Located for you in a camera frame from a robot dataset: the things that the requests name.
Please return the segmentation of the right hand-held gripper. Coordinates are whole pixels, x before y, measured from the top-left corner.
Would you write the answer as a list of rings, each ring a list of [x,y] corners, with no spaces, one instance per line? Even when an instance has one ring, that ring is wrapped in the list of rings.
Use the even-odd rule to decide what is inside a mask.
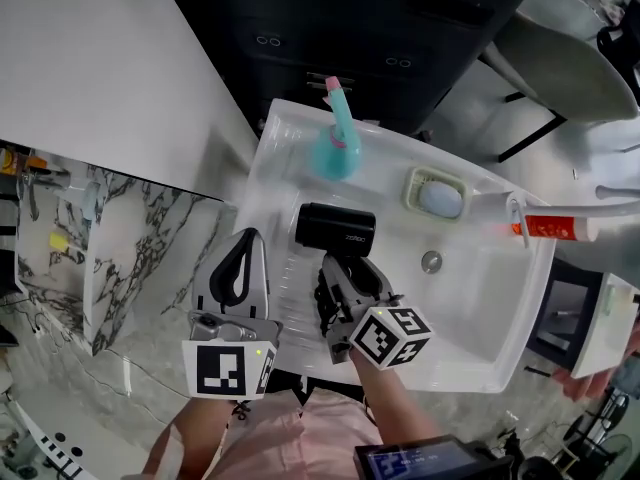
[[[325,254],[314,299],[332,362],[358,350],[378,370],[411,363],[434,337],[434,328],[412,306],[388,301],[394,291],[368,258]]]

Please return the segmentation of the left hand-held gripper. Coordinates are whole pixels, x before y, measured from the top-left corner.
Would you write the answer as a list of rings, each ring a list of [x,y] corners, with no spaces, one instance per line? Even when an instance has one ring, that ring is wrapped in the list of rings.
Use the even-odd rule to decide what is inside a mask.
[[[249,227],[227,237],[194,279],[193,304],[201,311],[190,313],[191,333],[182,342],[190,396],[264,397],[282,331],[281,323],[263,320],[268,297],[266,248],[258,230]]]

